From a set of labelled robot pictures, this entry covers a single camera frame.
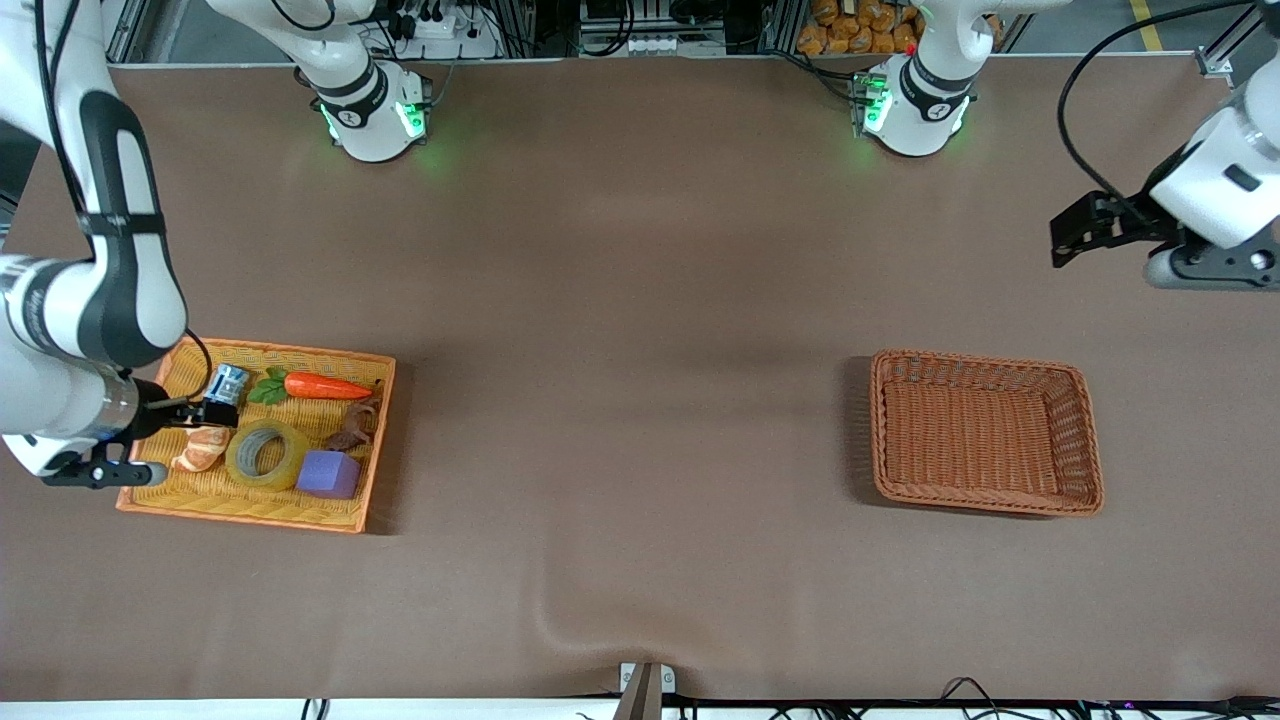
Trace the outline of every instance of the table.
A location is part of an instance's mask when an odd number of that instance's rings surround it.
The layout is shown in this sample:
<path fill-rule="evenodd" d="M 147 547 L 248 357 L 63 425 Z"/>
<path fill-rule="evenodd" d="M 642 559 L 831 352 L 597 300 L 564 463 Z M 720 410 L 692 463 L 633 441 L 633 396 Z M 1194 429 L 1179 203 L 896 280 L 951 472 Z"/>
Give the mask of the table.
<path fill-rule="evenodd" d="M 192 327 L 398 357 L 376 533 L 124 515 L 5 456 L 0 692 L 559 696 L 650 659 L 717 697 L 1274 691 L 1274 300 L 1148 288 L 1139 247 L 1051 269 L 1071 64 L 993 60 L 922 160 L 781 61 L 462 67 L 381 165 L 287 68 L 116 72 Z M 1078 92 L 1137 188 L 1225 88 L 1152 56 Z M 60 184 L 42 154 L 8 251 L 83 254 Z M 1106 509 L 877 502 L 883 347 L 1082 368 Z"/>

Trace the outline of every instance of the purple cube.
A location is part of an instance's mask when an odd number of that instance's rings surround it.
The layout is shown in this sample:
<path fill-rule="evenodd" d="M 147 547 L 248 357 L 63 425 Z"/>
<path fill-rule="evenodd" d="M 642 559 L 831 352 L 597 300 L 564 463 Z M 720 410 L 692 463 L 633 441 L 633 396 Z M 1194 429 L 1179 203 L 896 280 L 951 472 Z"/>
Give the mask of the purple cube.
<path fill-rule="evenodd" d="M 351 500 L 360 479 L 360 462 L 337 450 L 308 450 L 302 457 L 297 489 L 329 500 Z"/>

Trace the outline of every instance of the wicker basket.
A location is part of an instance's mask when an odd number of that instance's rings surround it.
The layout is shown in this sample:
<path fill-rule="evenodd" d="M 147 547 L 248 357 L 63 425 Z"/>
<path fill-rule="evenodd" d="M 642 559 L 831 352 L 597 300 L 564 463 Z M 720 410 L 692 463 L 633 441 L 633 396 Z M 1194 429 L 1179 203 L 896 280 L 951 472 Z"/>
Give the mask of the wicker basket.
<path fill-rule="evenodd" d="M 360 465 L 360 480 L 352 500 L 323 500 L 289 489 L 268 492 L 247 488 L 233 482 L 219 460 L 204 473 L 169 470 L 169 477 L 156 487 L 122 488 L 115 507 L 125 512 L 177 515 L 202 520 L 282 525 L 337 533 L 365 532 L 378 456 L 387 430 L 387 409 L 390 405 L 392 386 L 396 380 L 396 360 L 381 355 L 364 355 L 338 350 L 317 350 L 292 345 L 268 345 L 236 340 L 206 340 L 214 364 L 230 363 L 253 373 L 257 382 L 271 365 L 287 370 L 308 370 L 371 386 L 381 380 L 383 402 L 378 413 L 378 427 L 372 445 L 362 445 L 351 451 Z M 205 359 L 200 348 L 183 340 L 160 363 L 156 382 L 169 395 L 184 395 L 196 388 L 205 375 Z M 293 425 L 311 441 L 311 447 L 323 447 L 324 439 L 342 429 L 348 400 L 294 400 L 279 405 L 244 404 L 241 424 L 260 418 L 274 418 Z M 160 430 L 133 446 L 131 457 L 169 464 L 180 454 L 187 436 L 180 429 Z M 283 456 L 283 448 L 266 446 L 261 462 L 274 465 Z"/>
<path fill-rule="evenodd" d="M 1093 407 L 1075 368 L 884 350 L 870 405 L 884 497 L 1034 515 L 1102 509 Z"/>

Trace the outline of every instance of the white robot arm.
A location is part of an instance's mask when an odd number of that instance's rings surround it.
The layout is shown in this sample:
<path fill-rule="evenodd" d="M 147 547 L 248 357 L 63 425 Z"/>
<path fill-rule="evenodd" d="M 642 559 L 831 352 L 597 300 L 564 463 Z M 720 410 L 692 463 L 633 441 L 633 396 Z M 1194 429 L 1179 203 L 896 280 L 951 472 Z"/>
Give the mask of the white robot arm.
<path fill-rule="evenodd" d="M 146 411 L 166 396 L 127 369 L 169 350 L 187 309 L 146 138 L 106 72 L 99 3 L 0 0 L 0 118 L 58 150 L 92 249 L 79 261 L 0 255 L 0 434 L 50 484 L 159 482 L 163 468 L 105 452 L 177 413 Z"/>
<path fill-rule="evenodd" d="M 872 70 L 884 77 L 878 101 L 858 109 L 859 127 L 901 155 L 932 155 L 960 129 L 969 90 L 991 56 L 983 15 L 1033 13 L 1071 0 L 913 0 L 924 36 L 911 56 L 895 55 Z"/>
<path fill-rule="evenodd" d="M 320 96 L 329 133 L 348 155 L 390 160 L 426 137 L 430 88 L 416 73 L 374 60 L 356 28 L 374 0 L 209 0 L 284 51 Z"/>
<path fill-rule="evenodd" d="M 1280 0 L 1257 3 L 1280 38 Z M 1156 241 L 1147 282 L 1172 290 L 1280 290 L 1280 54 L 1151 173 L 1133 196 L 1089 192 L 1050 224 L 1053 266 L 1080 252 Z"/>

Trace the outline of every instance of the blue can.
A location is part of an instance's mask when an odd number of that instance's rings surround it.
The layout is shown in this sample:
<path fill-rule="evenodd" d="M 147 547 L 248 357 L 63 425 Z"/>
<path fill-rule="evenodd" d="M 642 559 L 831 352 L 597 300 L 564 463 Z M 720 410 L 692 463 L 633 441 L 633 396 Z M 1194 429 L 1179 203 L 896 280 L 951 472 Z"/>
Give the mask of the blue can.
<path fill-rule="evenodd" d="M 221 363 L 214 379 L 209 380 L 209 389 L 205 391 L 206 402 L 221 402 L 232 407 L 239 407 L 239 398 L 248 386 L 250 373 L 244 368 Z"/>

